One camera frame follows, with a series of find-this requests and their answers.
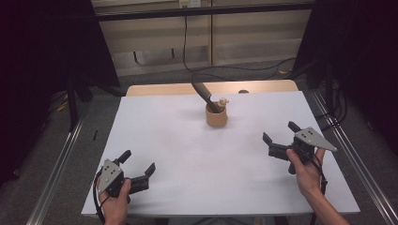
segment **wrist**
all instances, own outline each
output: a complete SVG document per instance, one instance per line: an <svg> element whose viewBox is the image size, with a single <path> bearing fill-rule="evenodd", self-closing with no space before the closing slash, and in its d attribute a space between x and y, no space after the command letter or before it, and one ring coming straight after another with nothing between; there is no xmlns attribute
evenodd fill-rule
<svg viewBox="0 0 398 225"><path fill-rule="evenodd" d="M307 201L325 198L320 189L308 190L303 192L302 195L307 199Z"/></svg>
<svg viewBox="0 0 398 225"><path fill-rule="evenodd" d="M104 225L125 225L126 222L121 221L105 221Z"/></svg>

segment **wire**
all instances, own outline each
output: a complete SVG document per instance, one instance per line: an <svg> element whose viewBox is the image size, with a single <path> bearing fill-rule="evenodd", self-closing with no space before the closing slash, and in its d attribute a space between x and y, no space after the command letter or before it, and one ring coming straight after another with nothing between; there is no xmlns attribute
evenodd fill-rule
<svg viewBox="0 0 398 225"><path fill-rule="evenodd" d="M108 197L106 197L106 199L100 203L99 207L102 207L103 204L109 199L109 197L110 197L110 196L108 195Z"/></svg>
<svg viewBox="0 0 398 225"><path fill-rule="evenodd" d="M334 97L333 111L332 111L332 112L326 112L326 113L320 114L320 115L316 115L316 116L315 116L315 119L316 119L316 120L320 120L321 118L323 118L323 117L325 117L325 116L327 116L327 115L335 116L337 110L340 110L340 111L339 111L339 115L338 115L338 117L340 117L341 112L342 112L341 101L340 101L340 98L339 98L339 96L340 96L340 90L341 90L340 88L337 89L337 95Z"/></svg>
<svg viewBox="0 0 398 225"><path fill-rule="evenodd" d="M314 158L310 158L307 154L305 154L303 152L303 155L316 167L316 169L319 171L319 174L322 178L321 180L321 192L323 195L325 195L326 193L326 185L328 184L328 180L326 179L325 175L323 174L323 170L322 170L322 163L319 160L319 158L314 155L314 158L318 161L319 164L316 164L316 162L314 161ZM311 222L310 225L314 225L316 222L316 213L313 212L313 215L311 216Z"/></svg>
<svg viewBox="0 0 398 225"><path fill-rule="evenodd" d="M94 178L94 184L93 184L93 198L94 198L94 204L96 205L96 211L97 211L97 216L99 216L99 220L105 224L105 216L102 213L102 210L99 206L98 200L97 200L97 191L96 191L96 185L97 181L100 178L100 175L102 174L102 168L97 172L96 177Z"/></svg>
<svg viewBox="0 0 398 225"><path fill-rule="evenodd" d="M53 102L57 101L58 99L63 97L66 93L67 93L66 91L63 91L61 94L59 94L58 97L53 97L53 99L51 99L50 103L53 103Z"/></svg>
<svg viewBox="0 0 398 225"><path fill-rule="evenodd" d="M327 129L329 129L329 128L332 128L332 127L334 127L334 126L337 126L337 125L340 125L340 124L343 123L343 121L345 120L345 118L346 118L346 116L347 116L347 114L348 114L347 100L346 100L346 96L345 96L344 93L343 93L343 98L344 98L344 114L343 114L343 117L339 119L339 117L340 117L340 115L339 115L339 116L337 117L337 119L336 119L336 122L331 123L330 125L321 128L321 131L325 131L325 130L327 130Z"/></svg>
<svg viewBox="0 0 398 225"><path fill-rule="evenodd" d="M183 46L183 49L182 49L182 63L184 65L184 68L186 70L188 70L189 72L191 72L192 74L205 75L205 76L209 76L209 77L218 78L218 79L221 79L221 80L226 80L228 82L233 82L234 80L232 80L232 79L227 79L227 78L220 77L220 76L217 76L217 75L214 75L214 74L203 73L203 72L200 72L200 71L203 71L203 70L206 70L206 69L210 69L210 68L232 68L232 69L241 69L241 70L248 70L248 71L260 71L260 70L267 70L267 69L276 68L275 72L272 75L270 75L269 77L266 77L265 79L263 79L263 80L267 80L267 79L270 79L270 78L272 78L272 77L274 77L276 75L280 65L282 65L285 62L288 62L290 60L295 60L296 59L296 57L287 58L287 59L284 59L283 61L279 62L276 65L273 65L273 66L270 66L270 67L261 67L261 68L232 67L232 66L213 66L213 67L203 67L203 68L198 68L198 69L189 68L187 66L187 62L186 62L186 46L187 46L187 31L188 31L188 17L187 16L184 17L184 21L185 21L185 31L184 31L184 46Z"/></svg>
<svg viewBox="0 0 398 225"><path fill-rule="evenodd" d="M349 19L349 23L348 23L347 29L345 31L345 34L344 34L344 37L343 37L343 40L342 40L343 44L344 44L344 42L345 42L345 40L346 40L346 38L348 36L348 33L349 33L350 29L351 29L352 21L354 20L354 16L355 16L355 14L357 12L358 2L359 2L359 0L357 0L355 2L354 9L352 10L351 18Z"/></svg>

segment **gray floor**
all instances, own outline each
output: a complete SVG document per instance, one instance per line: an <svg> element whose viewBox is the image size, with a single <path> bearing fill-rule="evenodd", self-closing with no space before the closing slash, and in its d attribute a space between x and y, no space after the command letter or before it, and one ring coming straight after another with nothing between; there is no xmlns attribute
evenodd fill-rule
<svg viewBox="0 0 398 225"><path fill-rule="evenodd" d="M204 63L201 60L191 63ZM265 68L276 62L257 62L239 65L248 68ZM281 65L279 69L288 70L293 61ZM213 68L207 73L215 73L230 80L263 80L274 74L275 70L247 71L231 68ZM285 75L276 73L273 79L281 79ZM120 76L121 89L127 89L131 84L145 83L186 83L190 73L186 70L169 70L158 72L148 71L131 76ZM209 81L219 81L208 76L201 78ZM305 77L296 80L300 90L303 90L309 101L314 115L321 112L314 102L311 91L307 90ZM43 212L43 217L38 224L100 224L97 219L80 215L85 197L90 187L90 182L97 169L107 137L112 128L112 123L117 112L120 98L112 97L93 88L94 99L90 103L79 101L79 109L88 109L82 128L76 142L72 146L65 168L60 174L59 183L56 184L54 195L50 197L49 205ZM320 127L326 122L321 119ZM386 145L383 137L377 131L372 131L367 126L367 120L355 104L348 101L348 116L342 127L357 149L360 158L365 163L369 173L381 187L389 202L398 208L398 191L394 181L398 180L398 157ZM63 149L68 137L69 112L68 108L61 112L52 112L48 118L35 148L26 158L21 167L21 178L9 181L1 187L0 192L0 222L1 224L26 224L46 182L52 174L53 167ZM332 130L324 133L331 142L338 145ZM350 186L361 212L356 215L346 215L352 224L387 224L379 213L368 189L363 185L355 168L351 165L343 151L334 155L343 171L346 181ZM294 216L289 218L290 224L308 224L310 216ZM153 224L152 218L132 218L132 224Z"/></svg>

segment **dark handle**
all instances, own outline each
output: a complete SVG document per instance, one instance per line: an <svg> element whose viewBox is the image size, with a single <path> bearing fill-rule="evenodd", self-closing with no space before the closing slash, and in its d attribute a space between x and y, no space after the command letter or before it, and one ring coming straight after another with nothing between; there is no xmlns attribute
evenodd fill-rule
<svg viewBox="0 0 398 225"><path fill-rule="evenodd" d="M149 189L149 179L147 175L135 177L131 179L131 187L129 194L134 194L142 190Z"/></svg>
<svg viewBox="0 0 398 225"><path fill-rule="evenodd" d="M270 143L272 143L272 139L266 134L266 132L263 132L263 141L269 145Z"/></svg>
<svg viewBox="0 0 398 225"><path fill-rule="evenodd" d="M121 155L117 159L117 161L119 161L120 163L124 163L130 156L131 156L131 151L127 150L125 153L123 153L123 155Z"/></svg>
<svg viewBox="0 0 398 225"><path fill-rule="evenodd" d="M146 169L145 175L147 175L147 177L150 177L155 171L156 171L155 162L152 162L152 164L150 164L148 169Z"/></svg>
<svg viewBox="0 0 398 225"><path fill-rule="evenodd" d="M219 109L214 105L214 103L209 99L207 105L213 113L220 113Z"/></svg>
<svg viewBox="0 0 398 225"><path fill-rule="evenodd" d="M293 163L291 163L291 162L290 162L290 166L289 166L289 173L290 174L296 174L295 165Z"/></svg>
<svg viewBox="0 0 398 225"><path fill-rule="evenodd" d="M295 124L294 122L292 122L292 121L290 121L289 124L287 124L287 126L288 126L291 130L293 130L293 132L295 132L295 133L301 131L301 128L300 128L297 124Z"/></svg>

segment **finger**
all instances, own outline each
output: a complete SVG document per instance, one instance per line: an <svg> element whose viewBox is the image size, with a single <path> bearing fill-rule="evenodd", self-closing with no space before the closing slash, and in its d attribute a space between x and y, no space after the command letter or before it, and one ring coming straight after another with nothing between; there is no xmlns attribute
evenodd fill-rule
<svg viewBox="0 0 398 225"><path fill-rule="evenodd" d="M99 188L99 187L100 187L100 176L99 176L99 179L97 180L97 184L96 184L96 186L97 186L97 188Z"/></svg>
<svg viewBox="0 0 398 225"><path fill-rule="evenodd" d="M299 156L296 154L295 151L293 151L293 149L287 149L286 154L289 157L290 161L293 163L293 165L295 165L296 172L304 169L304 165L301 163Z"/></svg>
<svg viewBox="0 0 398 225"><path fill-rule="evenodd" d="M131 180L130 179L126 179L123 182L123 186L120 189L120 194L119 195L124 196L126 198L129 195L130 188L131 188Z"/></svg>
<svg viewBox="0 0 398 225"><path fill-rule="evenodd" d="M315 153L315 155L319 159L319 163L321 163L321 165L323 164L323 158L324 158L325 152L326 152L325 148L318 148L318 150L316 150L316 153Z"/></svg>

